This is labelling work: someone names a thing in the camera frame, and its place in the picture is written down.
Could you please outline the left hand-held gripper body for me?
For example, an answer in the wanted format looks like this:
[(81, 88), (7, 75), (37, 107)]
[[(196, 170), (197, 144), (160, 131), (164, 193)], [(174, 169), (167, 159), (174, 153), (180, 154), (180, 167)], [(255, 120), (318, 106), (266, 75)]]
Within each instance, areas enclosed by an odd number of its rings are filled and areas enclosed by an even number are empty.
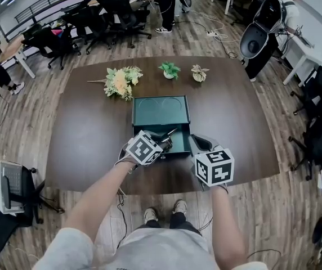
[(129, 141), (126, 153), (131, 156), (138, 165), (148, 166), (163, 153), (172, 148), (171, 136), (175, 130), (160, 135), (148, 130), (141, 130)]

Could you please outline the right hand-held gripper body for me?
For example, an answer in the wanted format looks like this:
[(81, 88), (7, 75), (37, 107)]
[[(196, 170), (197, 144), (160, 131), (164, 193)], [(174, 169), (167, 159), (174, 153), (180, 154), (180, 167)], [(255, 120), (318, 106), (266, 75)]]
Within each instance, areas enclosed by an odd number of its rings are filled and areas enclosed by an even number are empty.
[(234, 180), (234, 157), (215, 139), (190, 135), (194, 174), (202, 187), (226, 186)]

